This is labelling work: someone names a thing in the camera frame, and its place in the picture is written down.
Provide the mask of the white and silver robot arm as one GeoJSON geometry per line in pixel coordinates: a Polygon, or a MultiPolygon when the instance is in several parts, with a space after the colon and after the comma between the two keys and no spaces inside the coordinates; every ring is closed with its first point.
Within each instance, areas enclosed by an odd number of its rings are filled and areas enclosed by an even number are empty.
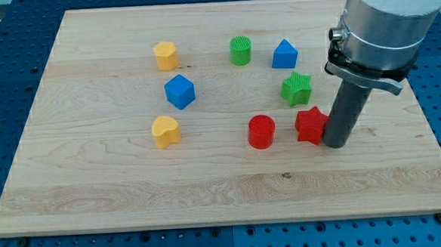
{"type": "Polygon", "coordinates": [[[342,80],[337,97],[400,93],[440,7],[441,0],[347,0],[328,33],[325,70],[342,80]]]}

